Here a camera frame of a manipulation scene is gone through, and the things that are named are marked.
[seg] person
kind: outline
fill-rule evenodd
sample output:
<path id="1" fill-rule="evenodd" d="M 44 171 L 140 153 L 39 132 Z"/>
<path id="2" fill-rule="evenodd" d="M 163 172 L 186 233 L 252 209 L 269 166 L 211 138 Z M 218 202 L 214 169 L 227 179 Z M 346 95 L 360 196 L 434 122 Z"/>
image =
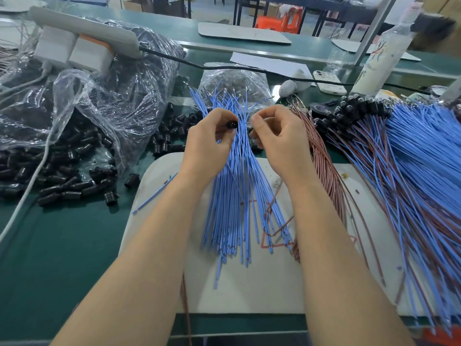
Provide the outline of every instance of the person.
<path id="1" fill-rule="evenodd" d="M 215 109 L 189 130 L 181 168 L 126 250 L 69 317 L 52 345 L 165 345 L 176 315 L 195 207 L 225 166 L 237 117 Z M 314 346 L 414 345 L 366 268 L 320 183 L 301 120 L 281 105 L 251 132 L 288 187 Z"/>

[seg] smartphone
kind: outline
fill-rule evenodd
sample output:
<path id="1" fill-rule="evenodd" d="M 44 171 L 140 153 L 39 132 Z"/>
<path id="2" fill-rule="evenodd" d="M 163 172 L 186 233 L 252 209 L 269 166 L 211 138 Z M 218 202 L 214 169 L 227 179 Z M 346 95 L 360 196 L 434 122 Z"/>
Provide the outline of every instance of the smartphone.
<path id="1" fill-rule="evenodd" d="M 321 70 L 314 70 L 314 79 L 341 83 L 335 74 Z M 318 82 L 317 86 L 319 87 L 320 91 L 327 94 L 344 96 L 347 93 L 346 89 L 342 85 L 322 84 Z"/>

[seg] person's left hand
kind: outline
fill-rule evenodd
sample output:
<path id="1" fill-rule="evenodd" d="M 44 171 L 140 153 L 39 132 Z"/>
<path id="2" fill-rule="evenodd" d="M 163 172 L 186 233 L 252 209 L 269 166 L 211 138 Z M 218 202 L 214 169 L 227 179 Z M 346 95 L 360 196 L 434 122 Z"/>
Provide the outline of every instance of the person's left hand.
<path id="1" fill-rule="evenodd" d="M 229 110 L 216 108 L 189 129 L 179 173 L 203 187 L 216 177 L 226 165 L 236 135 L 234 129 L 227 129 L 228 121 L 238 118 Z"/>

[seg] clear plastic bag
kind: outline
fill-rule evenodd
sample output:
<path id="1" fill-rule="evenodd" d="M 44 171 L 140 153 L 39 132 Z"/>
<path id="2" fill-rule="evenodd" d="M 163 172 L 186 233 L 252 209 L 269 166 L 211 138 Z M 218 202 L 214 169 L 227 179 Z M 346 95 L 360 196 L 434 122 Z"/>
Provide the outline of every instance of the clear plastic bag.
<path id="1" fill-rule="evenodd" d="M 241 66 L 235 63 L 205 63 L 207 67 L 223 65 Z M 227 90 L 244 98 L 248 94 L 248 107 L 257 104 L 253 112 L 274 104 L 266 75 L 263 73 L 241 69 L 204 70 L 199 91 L 207 91 L 213 95 L 216 88 L 217 91 Z M 205 103 L 208 108 L 212 107 L 209 100 L 206 99 Z"/>
<path id="2" fill-rule="evenodd" d="M 141 46 L 184 58 L 176 42 L 151 29 L 94 19 L 133 31 Z M 40 62 L 23 55 L 1 84 L 14 87 L 37 78 Z M 0 100 L 0 149 L 42 146 L 51 129 L 52 143 L 61 135 L 75 107 L 114 142 L 120 173 L 132 167 L 157 130 L 170 97 L 179 63 L 145 54 L 135 60 L 116 55 L 106 75 L 67 69 L 47 81 Z"/>

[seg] orange plastic stool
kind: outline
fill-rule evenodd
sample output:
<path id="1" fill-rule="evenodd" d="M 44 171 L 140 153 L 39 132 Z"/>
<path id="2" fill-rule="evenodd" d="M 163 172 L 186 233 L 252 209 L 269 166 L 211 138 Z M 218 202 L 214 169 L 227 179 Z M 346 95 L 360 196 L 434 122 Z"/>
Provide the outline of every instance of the orange plastic stool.
<path id="1" fill-rule="evenodd" d="M 260 29 L 271 29 L 284 33 L 297 34 L 298 29 L 301 26 L 301 19 L 303 17 L 303 9 L 293 7 L 288 13 L 286 13 L 281 19 L 267 16 L 258 16 L 256 19 L 255 28 Z"/>
<path id="2" fill-rule="evenodd" d="M 453 326 L 451 333 L 453 337 L 450 337 L 442 328 L 435 328 L 436 335 L 432 334 L 431 329 L 427 328 L 423 330 L 423 340 L 428 342 L 434 342 L 443 346 L 459 346 L 461 345 L 461 328 Z"/>

